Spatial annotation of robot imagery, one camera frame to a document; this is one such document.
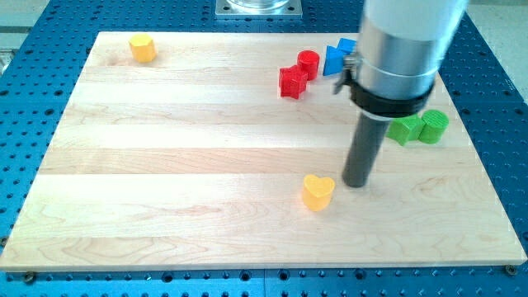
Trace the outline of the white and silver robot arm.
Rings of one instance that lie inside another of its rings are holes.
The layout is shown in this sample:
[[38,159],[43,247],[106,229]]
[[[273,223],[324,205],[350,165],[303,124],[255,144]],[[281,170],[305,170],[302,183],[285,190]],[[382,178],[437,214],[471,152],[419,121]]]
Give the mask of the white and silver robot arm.
[[350,88],[361,114],[342,180],[363,187],[392,120],[417,114],[427,103],[436,73],[468,0],[366,0],[356,47],[343,59],[339,93]]

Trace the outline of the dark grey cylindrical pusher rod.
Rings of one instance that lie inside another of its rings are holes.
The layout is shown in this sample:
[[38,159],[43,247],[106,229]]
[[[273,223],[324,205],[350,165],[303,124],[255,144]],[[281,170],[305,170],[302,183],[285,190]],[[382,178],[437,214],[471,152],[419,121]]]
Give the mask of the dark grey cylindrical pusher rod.
[[390,123],[390,118],[361,113],[342,171],[347,186],[363,187],[368,182]]

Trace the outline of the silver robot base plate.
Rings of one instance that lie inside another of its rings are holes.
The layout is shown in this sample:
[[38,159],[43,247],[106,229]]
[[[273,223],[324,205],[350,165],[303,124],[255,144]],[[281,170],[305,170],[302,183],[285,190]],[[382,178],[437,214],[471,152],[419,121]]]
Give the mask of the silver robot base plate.
[[217,17],[301,17],[301,0],[216,0]]

